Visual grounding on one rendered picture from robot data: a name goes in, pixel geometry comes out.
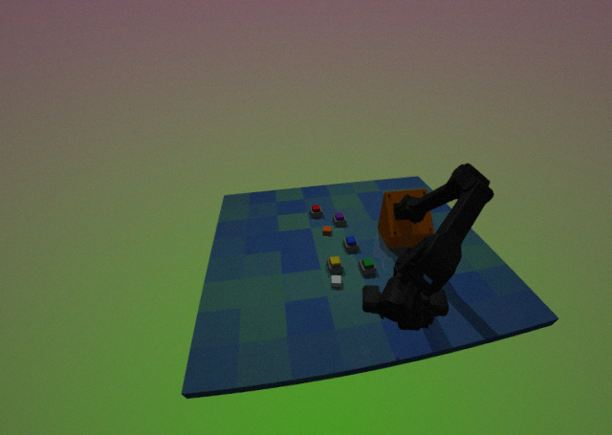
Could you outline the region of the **blue button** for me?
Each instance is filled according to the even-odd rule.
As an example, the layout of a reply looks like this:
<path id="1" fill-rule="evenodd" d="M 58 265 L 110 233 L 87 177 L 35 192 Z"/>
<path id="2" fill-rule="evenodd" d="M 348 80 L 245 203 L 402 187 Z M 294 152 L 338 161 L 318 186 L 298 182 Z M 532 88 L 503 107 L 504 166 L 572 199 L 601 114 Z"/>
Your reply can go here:
<path id="1" fill-rule="evenodd" d="M 359 243 L 355 236 L 343 238 L 343 245 L 346 252 L 359 250 Z"/>

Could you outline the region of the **yellow button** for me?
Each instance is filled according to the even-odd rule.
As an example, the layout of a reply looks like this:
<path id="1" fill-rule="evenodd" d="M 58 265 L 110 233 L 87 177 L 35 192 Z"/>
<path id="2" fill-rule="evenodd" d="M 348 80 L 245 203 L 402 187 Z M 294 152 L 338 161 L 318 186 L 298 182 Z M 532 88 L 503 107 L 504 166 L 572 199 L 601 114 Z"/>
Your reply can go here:
<path id="1" fill-rule="evenodd" d="M 327 266 L 329 272 L 343 272 L 343 264 L 338 256 L 327 258 Z"/>

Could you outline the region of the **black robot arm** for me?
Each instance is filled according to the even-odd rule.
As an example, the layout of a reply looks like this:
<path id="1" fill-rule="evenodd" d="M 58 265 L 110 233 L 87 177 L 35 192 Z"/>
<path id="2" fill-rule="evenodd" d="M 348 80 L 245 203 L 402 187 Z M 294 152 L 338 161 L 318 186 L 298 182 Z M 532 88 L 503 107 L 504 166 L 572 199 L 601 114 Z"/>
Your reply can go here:
<path id="1" fill-rule="evenodd" d="M 424 221 L 428 211 L 458 199 L 447 218 L 434 234 L 409 247 L 395 262 L 377 303 L 387 319 L 398 322 L 401 330 L 420 330 L 432 324 L 434 313 L 423 305 L 427 298 L 452 278 L 462 258 L 461 244 L 485 204 L 492 199 L 491 182 L 470 163 L 459 165 L 445 185 L 418 198 L 406 194 L 394 204 L 397 221 L 410 220 L 414 225 Z M 423 278 L 426 274 L 431 285 Z"/>

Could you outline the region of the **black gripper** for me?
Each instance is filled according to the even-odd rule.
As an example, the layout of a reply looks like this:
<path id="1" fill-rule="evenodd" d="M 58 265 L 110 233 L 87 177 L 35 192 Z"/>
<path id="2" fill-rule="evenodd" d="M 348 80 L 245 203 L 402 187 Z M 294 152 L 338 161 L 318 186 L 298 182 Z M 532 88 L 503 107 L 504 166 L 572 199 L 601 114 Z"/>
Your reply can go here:
<path id="1" fill-rule="evenodd" d="M 377 303 L 381 295 L 382 292 L 379 291 L 379 286 L 364 285 L 362 287 L 362 310 L 365 313 L 380 314 L 381 319 L 383 319 L 383 315 L 381 315 L 381 312 L 377 309 Z M 435 292 L 429 298 L 423 293 L 416 294 L 415 297 L 419 298 L 420 295 L 423 305 L 425 305 L 427 309 L 433 311 L 434 316 L 446 315 L 448 313 L 446 293 L 442 289 L 440 289 L 439 293 Z"/>

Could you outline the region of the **red button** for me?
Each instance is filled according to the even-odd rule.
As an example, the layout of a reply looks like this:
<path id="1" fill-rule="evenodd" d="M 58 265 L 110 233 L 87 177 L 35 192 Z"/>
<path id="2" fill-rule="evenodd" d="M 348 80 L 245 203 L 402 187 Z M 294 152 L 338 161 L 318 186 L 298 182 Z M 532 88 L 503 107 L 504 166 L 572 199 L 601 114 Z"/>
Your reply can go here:
<path id="1" fill-rule="evenodd" d="M 322 210 L 320 205 L 315 205 L 310 207 L 312 217 L 320 217 L 322 216 Z"/>

